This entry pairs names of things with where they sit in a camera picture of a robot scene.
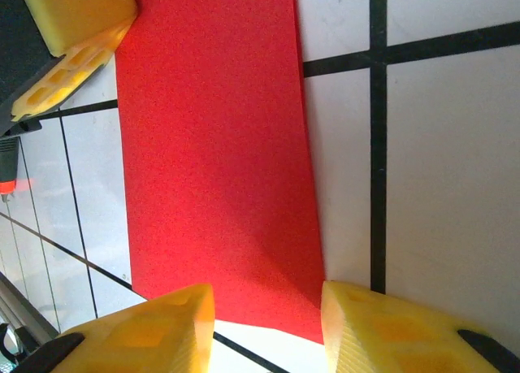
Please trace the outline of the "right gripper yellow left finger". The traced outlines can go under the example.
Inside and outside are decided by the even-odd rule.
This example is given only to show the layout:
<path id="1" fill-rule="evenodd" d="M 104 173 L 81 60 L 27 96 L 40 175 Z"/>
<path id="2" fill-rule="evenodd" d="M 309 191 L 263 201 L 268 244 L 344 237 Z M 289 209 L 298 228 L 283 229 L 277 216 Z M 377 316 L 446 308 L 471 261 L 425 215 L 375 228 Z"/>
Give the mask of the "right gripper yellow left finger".
<path id="1" fill-rule="evenodd" d="M 194 284 L 73 327 L 20 372 L 207 372 L 215 328 L 210 284 Z"/>

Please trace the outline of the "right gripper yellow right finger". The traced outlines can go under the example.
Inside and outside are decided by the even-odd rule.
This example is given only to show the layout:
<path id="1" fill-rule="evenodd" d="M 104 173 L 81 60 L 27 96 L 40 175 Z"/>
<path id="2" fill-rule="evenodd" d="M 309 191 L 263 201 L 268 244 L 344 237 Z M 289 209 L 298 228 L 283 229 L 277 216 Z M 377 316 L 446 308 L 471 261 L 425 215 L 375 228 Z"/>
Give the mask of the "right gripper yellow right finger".
<path id="1" fill-rule="evenodd" d="M 330 372 L 517 372 L 519 358 L 472 322 L 354 284 L 326 281 Z"/>

